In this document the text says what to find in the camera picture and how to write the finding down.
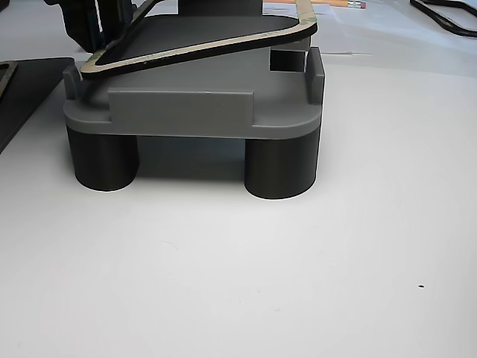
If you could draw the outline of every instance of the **gray plastic bracket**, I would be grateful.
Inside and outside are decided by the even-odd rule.
[[[83,95],[81,91],[81,76],[75,65],[65,68],[63,71],[63,83],[67,99],[79,99]]]
[[[311,104],[323,104],[325,70],[321,62],[318,47],[312,47],[308,53],[306,58],[305,79],[309,102]]]
[[[253,124],[253,90],[241,92],[110,88],[111,121],[121,133],[235,136]],[[193,113],[205,113],[201,120]]]

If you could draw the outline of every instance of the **wooden edge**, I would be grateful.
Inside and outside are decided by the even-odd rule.
[[[229,54],[238,51],[246,51],[254,48],[263,48],[268,46],[282,45],[299,41],[313,35],[318,30],[316,15],[310,0],[294,0],[297,5],[298,24],[282,30],[262,32],[242,37],[233,37],[225,40],[203,43],[200,45],[191,45],[182,48],[147,54],[134,57],[127,60],[120,60],[104,65],[98,65],[97,62],[104,54],[114,49],[121,43],[121,40],[127,36],[133,27],[145,16],[145,14],[157,3],[162,0],[146,0],[137,10],[137,15],[133,18],[131,26],[118,40],[111,43],[105,49],[99,50],[91,56],[90,59],[81,67],[81,74],[85,79],[105,78],[124,73],[141,71],[159,66],[166,66],[172,63],[180,63],[200,58],[218,56],[220,54]]]
[[[3,96],[4,92],[7,90],[8,84],[10,84],[13,74],[18,67],[18,64],[15,61],[0,62],[0,68],[5,66],[7,67],[7,71],[0,78],[0,99]]]

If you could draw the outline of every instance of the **pencil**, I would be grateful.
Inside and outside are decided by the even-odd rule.
[[[294,0],[264,0],[264,2],[279,2],[283,4],[294,4]],[[366,3],[359,0],[312,0],[312,4],[329,4],[338,7],[354,7],[357,9],[365,9]]]

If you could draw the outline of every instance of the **gray plastic base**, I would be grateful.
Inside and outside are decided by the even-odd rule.
[[[120,60],[294,22],[283,16],[152,16],[113,55]],[[324,72],[317,48],[309,52],[305,73],[271,71],[269,48],[96,82],[80,81],[75,71],[65,73],[66,124],[85,134],[290,139],[321,121]]]

